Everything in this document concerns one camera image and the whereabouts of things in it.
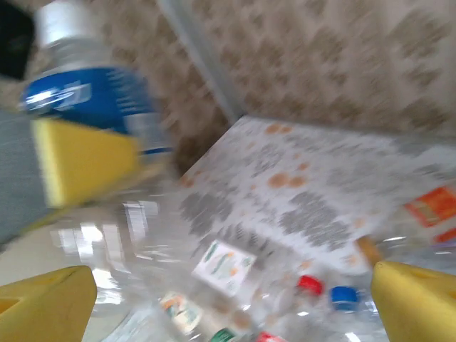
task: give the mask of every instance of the table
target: table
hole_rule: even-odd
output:
[[[266,238],[299,254],[297,271],[360,273],[353,241],[454,177],[452,143],[246,116],[180,180],[180,216],[199,245],[218,234],[260,252]]]

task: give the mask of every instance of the bottle cap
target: bottle cap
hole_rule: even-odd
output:
[[[335,310],[356,311],[359,303],[358,291],[349,286],[333,287],[331,289],[331,303]]]
[[[357,239],[356,244],[372,267],[383,260],[383,255],[375,245],[375,242],[368,235]]]
[[[57,0],[36,12],[36,35],[41,48],[64,38],[88,38],[103,41],[99,20],[84,4],[75,0]]]
[[[312,276],[301,276],[297,286],[300,289],[310,291],[314,296],[320,296],[323,293],[323,283]]]

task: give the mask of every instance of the water bottle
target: water bottle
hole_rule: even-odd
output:
[[[24,91],[30,113],[135,136],[147,161],[170,151],[146,82],[113,63],[97,18],[82,2],[44,6],[36,28],[51,63]]]
[[[368,291],[335,286],[329,296],[331,309],[325,327],[333,333],[327,341],[388,341],[378,313],[370,308]]]
[[[300,342],[304,337],[306,341],[319,341],[323,317],[318,303],[322,294],[323,282],[309,275],[300,276],[292,289],[283,283],[268,286],[261,293],[267,315],[256,342]]]
[[[410,254],[415,250],[452,243],[456,238],[456,182],[401,205],[373,236],[357,245],[373,266],[382,259]]]
[[[294,251],[238,227],[194,239],[182,223],[182,199],[157,184],[123,198],[128,230],[145,232],[133,240],[131,265],[189,339],[211,341],[221,331],[249,340],[271,313],[296,308],[296,281],[286,277],[301,263]]]

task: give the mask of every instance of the orange polka dot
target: orange polka dot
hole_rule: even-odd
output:
[[[349,255],[346,257],[346,263],[350,266],[354,266],[358,263],[358,257],[356,255]]]
[[[266,129],[266,134],[274,134],[277,133],[281,129],[281,125],[278,123],[273,123],[272,125],[269,125],[268,128]]]
[[[288,180],[288,175],[285,172],[281,172],[269,178],[268,185],[273,189],[279,189],[280,187],[283,187]]]
[[[306,170],[308,167],[309,167],[309,164],[306,163],[306,162],[303,162],[302,164],[299,164],[298,170],[304,171],[304,170]]]
[[[359,229],[361,227],[364,227],[364,224],[366,224],[365,219],[356,219],[353,225],[355,226],[356,229]]]
[[[251,327],[252,321],[249,315],[243,311],[236,311],[233,314],[234,325],[240,330],[245,330]]]
[[[180,184],[181,185],[185,185],[187,182],[188,182],[188,176],[187,175],[183,175],[181,178],[180,178]]]
[[[183,187],[192,187],[195,185],[195,181],[191,178],[189,178],[186,182],[182,182]]]
[[[305,177],[293,177],[290,179],[289,186],[290,187],[302,187],[304,184],[307,183],[307,179]]]
[[[293,130],[292,127],[290,127],[290,126],[285,126],[285,127],[283,127],[283,128],[280,130],[280,132],[281,132],[281,133],[290,133],[292,130]]]
[[[306,260],[301,262],[300,268],[301,269],[308,269],[312,265],[312,260]]]
[[[229,313],[229,303],[227,303],[226,301],[222,301],[222,300],[214,301],[214,303],[212,304],[212,307],[219,314],[226,315]]]

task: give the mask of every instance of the wall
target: wall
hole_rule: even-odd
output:
[[[47,1],[17,2],[33,11]],[[242,108],[303,123],[456,136],[453,0],[86,2],[106,22],[114,57],[146,75],[162,101],[182,171]],[[215,63],[201,63],[185,27],[177,37],[170,4],[201,29]],[[38,54],[31,74],[45,63]],[[20,88],[1,82],[2,103],[14,105]]]

